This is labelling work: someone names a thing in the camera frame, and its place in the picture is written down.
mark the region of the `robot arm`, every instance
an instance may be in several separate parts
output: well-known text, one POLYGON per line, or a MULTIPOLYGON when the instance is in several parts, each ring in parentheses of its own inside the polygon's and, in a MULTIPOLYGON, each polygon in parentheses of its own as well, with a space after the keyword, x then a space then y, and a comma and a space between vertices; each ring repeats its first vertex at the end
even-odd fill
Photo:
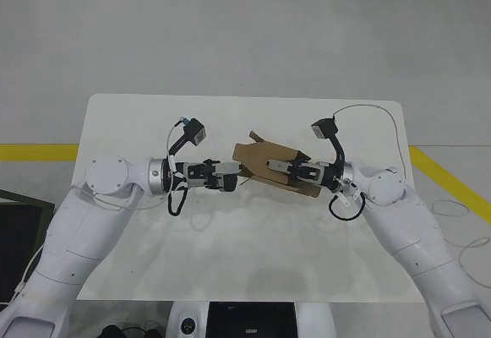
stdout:
POLYGON ((357 168, 345 163, 333 119, 322 119, 312 128, 317 137, 329 139, 336 148, 335 163, 270 160, 268 167, 334 194, 351 195, 363 204, 363 216, 374 235, 422 294, 437 337, 491 338, 490 302, 453 260, 439 223, 401 174, 395 168, 357 168))
POLYGON ((185 135, 172 147, 169 158, 136 166, 118 156, 93 161, 83 182, 69 190, 53 217, 35 271, 25 284, 20 283, 15 297, 0 313, 0 338, 65 337, 72 304, 91 272, 117 244, 144 194, 170 196, 175 189, 236 188, 239 163, 172 163, 187 140, 197 145, 204 138, 203 126, 195 121, 190 122, 195 125, 192 133, 185 126, 185 135), (97 196, 117 199, 122 207, 103 204, 97 196))

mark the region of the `table top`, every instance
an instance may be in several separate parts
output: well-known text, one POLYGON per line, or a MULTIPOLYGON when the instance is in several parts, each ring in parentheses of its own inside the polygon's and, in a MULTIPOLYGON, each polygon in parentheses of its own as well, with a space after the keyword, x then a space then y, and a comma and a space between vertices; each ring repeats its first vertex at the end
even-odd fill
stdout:
MULTIPOLYGON (((181 116, 198 118, 207 139, 198 147, 187 144, 176 161, 231 161, 236 143, 253 142, 250 130, 314 160, 333 161, 330 142, 317 139, 310 125, 356 103, 390 111, 404 163, 390 116, 367 106, 337 115, 347 160, 404 165, 413 185, 402 109, 393 101, 110 94, 90 99, 73 182, 98 155, 131 163, 164 157, 168 132, 181 116)), ((328 191, 314 199, 248 181, 227 194, 192 190, 179 217, 168 215, 165 205, 136 211, 79 299, 422 302, 365 220, 336 220, 329 200, 328 191)), ((356 212, 342 204, 335 209, 356 212)))

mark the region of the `cardboard piece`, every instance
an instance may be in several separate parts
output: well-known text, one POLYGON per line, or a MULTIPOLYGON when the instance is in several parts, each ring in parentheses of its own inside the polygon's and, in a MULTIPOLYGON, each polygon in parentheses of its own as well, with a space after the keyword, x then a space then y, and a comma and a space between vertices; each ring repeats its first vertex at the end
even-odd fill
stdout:
POLYGON ((267 166, 268 160, 290 161, 296 158, 310 157, 299 150, 275 144, 259 137, 254 131, 248 135, 254 140, 253 144, 236 144, 232 159, 242 163, 242 177, 269 184, 270 186, 293 191, 298 194, 319 197, 320 187, 306 182, 289 182, 288 176, 283 172, 276 172, 267 166))

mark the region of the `gray floor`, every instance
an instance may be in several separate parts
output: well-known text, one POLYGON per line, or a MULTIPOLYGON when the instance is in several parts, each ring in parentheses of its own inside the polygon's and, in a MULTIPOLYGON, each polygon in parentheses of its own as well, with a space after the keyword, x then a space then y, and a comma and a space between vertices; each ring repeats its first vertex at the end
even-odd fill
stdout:
MULTIPOLYGON (((399 101, 409 143, 460 145, 423 149, 491 201, 491 1, 0 0, 0 143, 77 143, 99 92, 399 101)), ((0 163, 0 188, 59 204, 73 168, 0 163)), ((470 222, 447 232, 488 232, 470 222)), ((469 260, 491 283, 491 249, 469 260)), ((79 304, 74 336, 164 317, 148 305, 79 304)), ((430 337, 425 314, 334 305, 343 337, 430 337)))

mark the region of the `yellow floor line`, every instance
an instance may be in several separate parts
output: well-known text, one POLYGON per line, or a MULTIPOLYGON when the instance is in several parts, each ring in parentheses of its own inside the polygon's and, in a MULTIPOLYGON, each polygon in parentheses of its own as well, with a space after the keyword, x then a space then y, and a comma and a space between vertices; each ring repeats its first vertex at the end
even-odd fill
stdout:
MULTIPOLYGON (((0 144, 0 161, 76 161, 77 144, 0 144)), ((427 157, 409 147, 412 164, 440 187, 459 199, 491 226, 491 204, 465 183, 427 157)))
POLYGON ((0 161, 76 161, 77 144, 0 144, 0 161))
POLYGON ((457 179, 446 169, 431 160, 417 147, 409 147, 412 164, 435 181, 440 187, 459 199, 470 210, 491 226, 491 204, 476 194, 465 183, 457 179))

